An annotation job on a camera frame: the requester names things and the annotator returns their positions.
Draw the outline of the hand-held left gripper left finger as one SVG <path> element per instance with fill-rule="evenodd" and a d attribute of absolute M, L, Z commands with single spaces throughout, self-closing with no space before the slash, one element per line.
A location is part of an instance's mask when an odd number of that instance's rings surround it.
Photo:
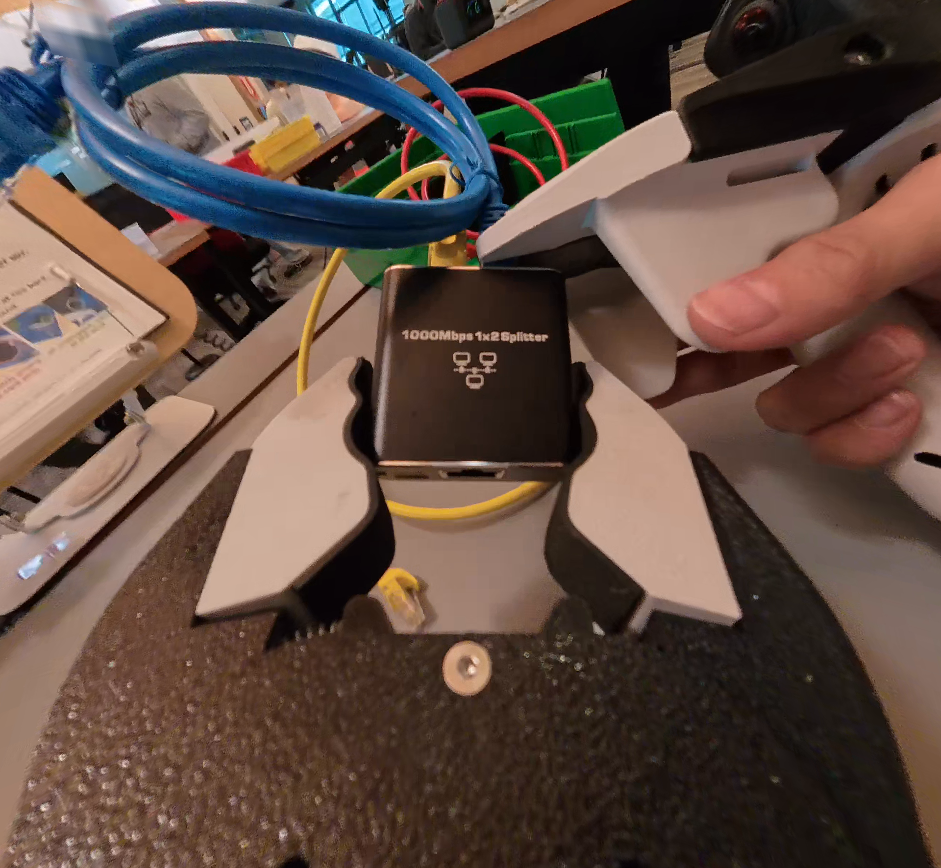
<path fill-rule="evenodd" d="M 371 364 L 346 357 L 254 440 L 194 618 L 338 624 L 392 567 L 371 450 Z"/>

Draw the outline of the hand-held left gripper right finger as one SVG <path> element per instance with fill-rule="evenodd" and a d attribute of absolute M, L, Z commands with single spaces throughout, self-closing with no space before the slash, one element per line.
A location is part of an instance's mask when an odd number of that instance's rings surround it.
<path fill-rule="evenodd" d="M 734 627 L 742 609 L 686 444 L 599 363 L 576 370 L 582 445 L 547 526 L 552 578 L 602 635 L 639 634 L 658 613 Z"/>

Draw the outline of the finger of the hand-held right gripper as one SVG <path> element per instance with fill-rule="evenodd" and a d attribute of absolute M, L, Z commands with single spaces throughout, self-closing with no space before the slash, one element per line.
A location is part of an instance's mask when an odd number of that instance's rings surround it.
<path fill-rule="evenodd" d="M 614 335 L 603 364 L 643 399 L 675 381 L 676 342 L 704 347 L 693 296 L 757 269 L 788 244 L 831 227 L 839 199 L 817 155 L 840 130 L 692 162 L 679 114 L 666 112 L 590 154 L 483 231 L 483 265 L 595 236 L 647 301 L 597 327 Z"/>

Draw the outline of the green storage bin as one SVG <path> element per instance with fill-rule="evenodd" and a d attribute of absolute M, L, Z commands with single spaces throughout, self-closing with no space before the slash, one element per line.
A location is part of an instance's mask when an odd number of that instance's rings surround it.
<path fill-rule="evenodd" d="M 607 79 L 583 84 L 534 99 L 534 106 L 552 123 L 565 146 L 571 166 L 625 131 L 612 84 Z M 504 145 L 535 166 L 545 180 L 562 171 L 557 149 L 545 128 L 527 111 L 504 100 L 477 116 L 492 144 Z M 388 155 L 340 193 L 374 196 L 401 174 L 400 150 Z M 503 201 L 512 206 L 539 188 L 534 173 L 524 163 L 495 154 L 503 185 Z M 423 246 L 394 250 L 354 250 L 345 264 L 366 286 L 380 288 L 386 269 L 394 264 L 425 266 Z"/>

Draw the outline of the black ethernet splitter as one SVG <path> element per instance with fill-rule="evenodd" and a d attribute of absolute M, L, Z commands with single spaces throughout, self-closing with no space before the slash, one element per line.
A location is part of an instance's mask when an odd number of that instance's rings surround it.
<path fill-rule="evenodd" d="M 386 270 L 371 385 L 383 478 L 552 482 L 579 448 L 576 394 L 560 273 Z"/>

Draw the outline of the person's right hand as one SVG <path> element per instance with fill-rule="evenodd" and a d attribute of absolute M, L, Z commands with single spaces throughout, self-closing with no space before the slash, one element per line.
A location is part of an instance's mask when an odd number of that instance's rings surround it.
<path fill-rule="evenodd" d="M 939 280 L 935 156 L 858 216 L 692 298 L 690 326 L 719 352 L 679 357 L 675 382 L 650 404 L 665 408 L 787 368 L 792 347 L 901 290 L 938 331 Z M 910 327 L 883 324 L 777 381 L 756 409 L 768 427 L 803 439 L 820 462 L 878 467 L 919 427 L 922 405 L 907 384 L 926 355 Z"/>

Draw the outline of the white clipboard stand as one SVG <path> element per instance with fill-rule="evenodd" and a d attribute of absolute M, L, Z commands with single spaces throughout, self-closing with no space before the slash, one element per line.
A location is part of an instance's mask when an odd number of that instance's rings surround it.
<path fill-rule="evenodd" d="M 1 619 L 28 609 L 216 417 L 172 396 L 153 404 L 1 540 Z"/>

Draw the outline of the black device with display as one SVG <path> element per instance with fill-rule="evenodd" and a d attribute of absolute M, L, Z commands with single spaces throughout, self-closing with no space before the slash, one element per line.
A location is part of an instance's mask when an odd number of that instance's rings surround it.
<path fill-rule="evenodd" d="M 438 0 L 434 17 L 448 51 L 479 38 L 495 25 L 490 0 Z"/>

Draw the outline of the instruction sheet clipboard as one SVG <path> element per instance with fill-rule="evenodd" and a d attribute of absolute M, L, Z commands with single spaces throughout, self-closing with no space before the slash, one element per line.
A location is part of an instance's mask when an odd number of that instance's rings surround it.
<path fill-rule="evenodd" d="M 32 342 L 10 321 L 68 289 L 103 310 Z M 2 184 L 2 490 L 58 451 L 188 344 L 197 322 L 176 276 L 40 169 Z"/>

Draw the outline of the yellow storage bin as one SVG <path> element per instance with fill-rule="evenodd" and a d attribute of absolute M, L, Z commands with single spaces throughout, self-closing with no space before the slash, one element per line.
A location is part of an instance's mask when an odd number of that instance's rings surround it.
<path fill-rule="evenodd" d="M 272 174 L 288 169 L 322 144 L 316 124 L 308 115 L 281 126 L 248 150 L 256 167 Z"/>

